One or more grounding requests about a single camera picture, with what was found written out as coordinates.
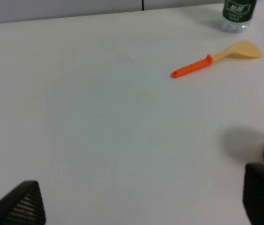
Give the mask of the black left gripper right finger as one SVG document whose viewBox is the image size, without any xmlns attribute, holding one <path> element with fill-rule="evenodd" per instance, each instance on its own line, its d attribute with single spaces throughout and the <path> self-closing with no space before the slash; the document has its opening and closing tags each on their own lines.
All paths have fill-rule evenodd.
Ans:
<svg viewBox="0 0 264 225">
<path fill-rule="evenodd" d="M 264 225 L 264 165 L 245 165 L 242 202 L 252 225 Z"/>
</svg>

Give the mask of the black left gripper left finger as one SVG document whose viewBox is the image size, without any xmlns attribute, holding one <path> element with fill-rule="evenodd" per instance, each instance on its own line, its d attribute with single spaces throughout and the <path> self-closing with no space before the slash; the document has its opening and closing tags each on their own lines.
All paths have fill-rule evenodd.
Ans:
<svg viewBox="0 0 264 225">
<path fill-rule="evenodd" d="M 44 225 L 46 214 L 39 183 L 21 182 L 0 199 L 0 225 Z"/>
</svg>

